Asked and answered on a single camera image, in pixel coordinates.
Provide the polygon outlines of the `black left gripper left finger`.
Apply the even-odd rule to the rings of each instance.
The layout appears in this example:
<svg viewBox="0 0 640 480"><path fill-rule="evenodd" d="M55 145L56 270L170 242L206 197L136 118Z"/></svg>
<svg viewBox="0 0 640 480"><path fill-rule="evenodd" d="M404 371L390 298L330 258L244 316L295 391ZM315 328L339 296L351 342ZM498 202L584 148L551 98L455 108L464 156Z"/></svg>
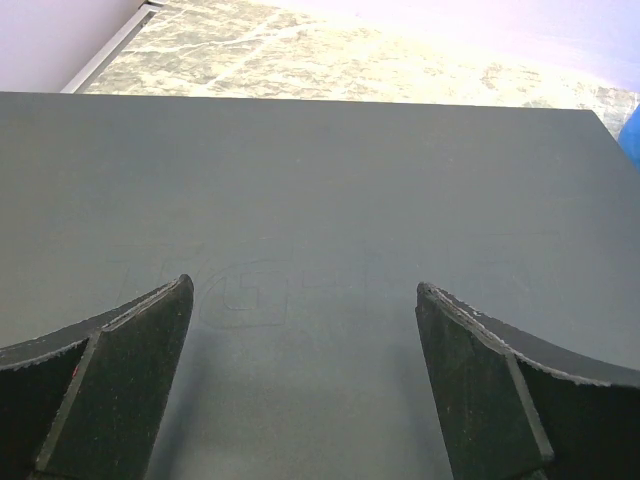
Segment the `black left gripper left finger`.
<svg viewBox="0 0 640 480"><path fill-rule="evenodd" d="M1 350L4 479L141 479L194 305L183 274Z"/></svg>

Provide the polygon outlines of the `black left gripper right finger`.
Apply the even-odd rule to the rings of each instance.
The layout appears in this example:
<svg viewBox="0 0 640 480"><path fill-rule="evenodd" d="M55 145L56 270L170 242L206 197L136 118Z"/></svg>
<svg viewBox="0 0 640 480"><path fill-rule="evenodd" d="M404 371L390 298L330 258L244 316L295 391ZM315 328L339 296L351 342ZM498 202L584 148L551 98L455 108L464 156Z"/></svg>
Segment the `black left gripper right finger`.
<svg viewBox="0 0 640 480"><path fill-rule="evenodd" d="M430 283L420 341L456 479L636 479L639 373L561 348Z"/></svg>

